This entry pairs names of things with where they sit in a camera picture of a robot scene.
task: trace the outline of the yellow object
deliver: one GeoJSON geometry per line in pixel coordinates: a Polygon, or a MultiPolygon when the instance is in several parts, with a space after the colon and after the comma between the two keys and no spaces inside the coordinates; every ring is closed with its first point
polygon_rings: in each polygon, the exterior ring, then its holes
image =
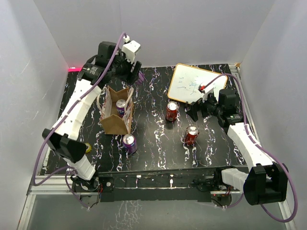
{"type": "Polygon", "coordinates": [[[92,146],[89,143],[86,143],[86,153],[89,153],[92,150],[92,146]]]}

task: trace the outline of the white board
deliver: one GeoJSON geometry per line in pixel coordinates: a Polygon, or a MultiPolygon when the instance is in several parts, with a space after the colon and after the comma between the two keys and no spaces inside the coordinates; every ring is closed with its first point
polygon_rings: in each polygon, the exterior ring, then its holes
{"type": "MultiPolygon", "coordinates": [[[[218,75],[220,74],[212,71],[177,64],[167,96],[179,102],[188,102],[189,104],[195,102],[203,97],[203,93],[198,90],[199,85],[209,83],[218,75]]],[[[213,91],[217,100],[219,91],[225,88],[226,82],[227,76],[221,76],[215,80],[213,91]]]]}

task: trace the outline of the white wall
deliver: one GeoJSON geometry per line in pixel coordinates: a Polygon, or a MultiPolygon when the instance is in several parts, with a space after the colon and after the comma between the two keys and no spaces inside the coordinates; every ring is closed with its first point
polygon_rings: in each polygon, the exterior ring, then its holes
{"type": "Polygon", "coordinates": [[[67,64],[33,0],[0,0],[0,229],[16,229],[67,64]]]}
{"type": "Polygon", "coordinates": [[[122,31],[144,66],[241,62],[274,0],[34,0],[70,67],[122,31]]]}
{"type": "MultiPolygon", "coordinates": [[[[243,87],[263,146],[295,182],[298,230],[307,226],[307,2],[277,0],[241,65],[243,87]]],[[[287,201],[293,208],[288,188],[287,201]]]]}

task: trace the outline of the red soda can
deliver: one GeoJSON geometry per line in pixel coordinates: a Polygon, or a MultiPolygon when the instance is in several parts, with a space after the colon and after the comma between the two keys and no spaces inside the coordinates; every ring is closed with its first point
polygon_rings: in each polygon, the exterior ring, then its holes
{"type": "Polygon", "coordinates": [[[196,138],[198,137],[199,133],[200,131],[196,126],[189,126],[186,130],[184,142],[187,145],[193,145],[196,142],[196,138]]]}
{"type": "Polygon", "coordinates": [[[166,120],[175,121],[177,119],[179,105],[177,102],[169,102],[166,107],[166,120]]]}

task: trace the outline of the paper bag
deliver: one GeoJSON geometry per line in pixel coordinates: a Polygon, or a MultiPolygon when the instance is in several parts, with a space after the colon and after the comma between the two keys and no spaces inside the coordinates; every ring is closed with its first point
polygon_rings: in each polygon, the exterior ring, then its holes
{"type": "Polygon", "coordinates": [[[131,98],[133,94],[133,88],[129,89],[129,87],[127,87],[116,92],[108,86],[104,87],[103,91],[106,92],[106,98],[101,110],[102,114],[100,123],[105,130],[105,134],[130,134],[133,112],[133,101],[131,98]],[[119,117],[116,108],[116,102],[120,99],[126,101],[125,114],[123,118],[119,117]]]}

